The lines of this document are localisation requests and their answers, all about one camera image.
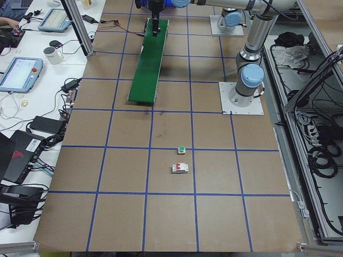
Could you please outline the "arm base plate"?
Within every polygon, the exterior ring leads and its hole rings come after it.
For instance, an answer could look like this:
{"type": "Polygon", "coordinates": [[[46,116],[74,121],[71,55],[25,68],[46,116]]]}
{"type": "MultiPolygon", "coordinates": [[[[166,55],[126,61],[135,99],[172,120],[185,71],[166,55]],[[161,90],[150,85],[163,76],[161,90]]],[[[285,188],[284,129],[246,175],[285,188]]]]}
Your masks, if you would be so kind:
{"type": "Polygon", "coordinates": [[[225,24],[222,16],[210,16],[212,36],[243,37],[244,32],[241,25],[229,27],[225,24]]]}
{"type": "Polygon", "coordinates": [[[263,107],[256,88],[253,96],[241,96],[235,82],[219,82],[221,108],[224,115],[263,115],[263,107]]]}

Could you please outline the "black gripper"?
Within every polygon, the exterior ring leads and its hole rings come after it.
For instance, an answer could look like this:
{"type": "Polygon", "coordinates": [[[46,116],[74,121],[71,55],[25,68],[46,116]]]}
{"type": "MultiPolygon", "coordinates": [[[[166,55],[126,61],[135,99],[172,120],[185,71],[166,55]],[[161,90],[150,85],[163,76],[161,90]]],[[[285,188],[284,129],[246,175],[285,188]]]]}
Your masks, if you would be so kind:
{"type": "Polygon", "coordinates": [[[165,0],[135,0],[136,8],[147,7],[152,12],[152,19],[159,20],[160,12],[166,8],[165,0]]]}

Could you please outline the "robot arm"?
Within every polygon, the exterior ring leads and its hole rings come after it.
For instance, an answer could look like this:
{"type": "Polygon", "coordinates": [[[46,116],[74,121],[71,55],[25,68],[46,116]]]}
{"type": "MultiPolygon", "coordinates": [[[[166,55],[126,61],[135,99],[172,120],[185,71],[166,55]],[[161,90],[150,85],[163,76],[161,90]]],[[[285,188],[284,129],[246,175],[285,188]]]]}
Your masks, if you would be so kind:
{"type": "Polygon", "coordinates": [[[243,26],[246,27],[246,21],[242,22],[242,15],[244,13],[238,9],[223,8],[221,16],[226,27],[243,26]]]}
{"type": "MultiPolygon", "coordinates": [[[[236,57],[238,84],[245,88],[253,87],[251,82],[245,82],[243,74],[250,67],[256,67],[260,60],[262,46],[270,29],[279,15],[290,10],[293,1],[173,1],[176,8],[185,8],[190,4],[198,6],[218,6],[222,8],[218,28],[228,28],[238,25],[239,21],[230,16],[238,10],[252,11],[255,18],[252,22],[249,36],[245,45],[236,57]]],[[[146,32],[142,51],[139,56],[129,100],[153,103],[159,81],[160,69],[165,41],[167,37],[168,20],[160,19],[160,12],[167,7],[166,1],[136,1],[138,9],[145,6],[151,11],[151,17],[146,23],[146,32]]]]}

